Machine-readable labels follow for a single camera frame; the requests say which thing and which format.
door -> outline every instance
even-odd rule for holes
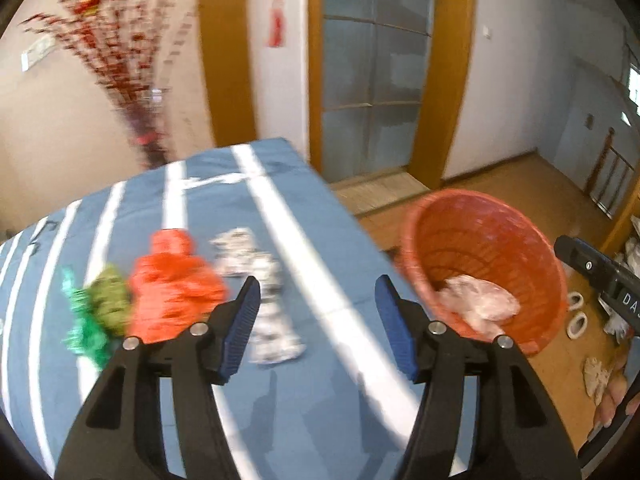
[[[433,0],[324,0],[322,176],[408,164]]]

green crumpled fabric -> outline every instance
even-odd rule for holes
[[[88,357],[102,370],[111,358],[109,338],[91,312],[89,294],[76,288],[75,282],[73,271],[63,269],[62,293],[68,297],[71,312],[76,316],[64,343],[74,354]]]
[[[107,264],[87,289],[94,317],[108,333],[122,337],[127,329],[131,302],[127,282],[118,268]]]

wall socket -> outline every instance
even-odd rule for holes
[[[22,71],[27,72],[33,65],[43,59],[56,47],[56,38],[51,34],[43,34],[20,56]]]

red hanging ornament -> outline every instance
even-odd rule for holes
[[[82,16],[93,16],[98,12],[99,7],[100,0],[80,0],[74,7],[74,13]]]
[[[271,0],[271,30],[268,46],[284,46],[284,0]]]

wooden handrail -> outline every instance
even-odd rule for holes
[[[613,145],[613,136],[616,134],[616,131],[613,128],[609,128],[609,133],[607,134],[607,138],[604,140],[604,146],[602,147],[602,151],[600,152],[600,156],[596,161],[596,165],[593,167],[593,171],[591,171],[591,175],[587,179],[587,184],[584,186],[584,194],[586,196],[591,196],[593,189],[596,187],[598,182],[598,176],[604,167],[604,162],[607,160],[607,155],[609,150]]]
[[[626,158],[623,157],[618,150],[616,150],[612,146],[614,134],[615,134],[615,130],[613,128],[610,128],[609,134],[605,139],[604,146],[602,147],[602,151],[600,152],[600,156],[598,157],[598,160],[596,161],[596,164],[593,167],[593,171],[591,171],[591,175],[587,180],[587,184],[584,187],[585,195],[590,197],[593,200],[593,202],[609,216],[609,218],[611,218],[611,211],[613,210],[613,207],[616,205],[616,200],[620,196],[620,192],[622,191],[622,187],[624,186],[624,183],[626,181],[626,176],[628,175],[629,170],[634,171],[633,165],[628,160],[626,160]],[[606,162],[607,156],[609,155],[609,152],[613,152],[614,159],[609,169],[609,174],[607,175],[607,178],[596,198],[593,196],[593,192],[598,183],[600,172],[604,167],[604,164]],[[604,199],[604,196],[607,193],[607,189],[609,189],[609,184],[611,184],[611,181],[614,177],[614,174],[616,173],[616,170],[618,169],[618,165],[620,161],[622,161],[623,163],[622,176],[620,176],[620,178],[618,179],[618,184],[616,186],[616,189],[614,190],[613,196],[609,200],[609,204],[604,205],[602,203],[602,200]]]
[[[618,158],[619,158],[620,160],[622,160],[622,162],[624,162],[624,163],[626,164],[626,166],[627,166],[628,168],[631,168],[631,169],[633,169],[633,168],[634,168],[634,165],[633,165],[631,162],[629,162],[628,160],[626,160],[626,158],[625,158],[625,157],[623,157],[622,155],[620,155],[620,152],[619,152],[618,150],[616,150],[613,146],[610,148],[610,150],[611,150],[613,153],[615,153],[615,154],[618,156]]]

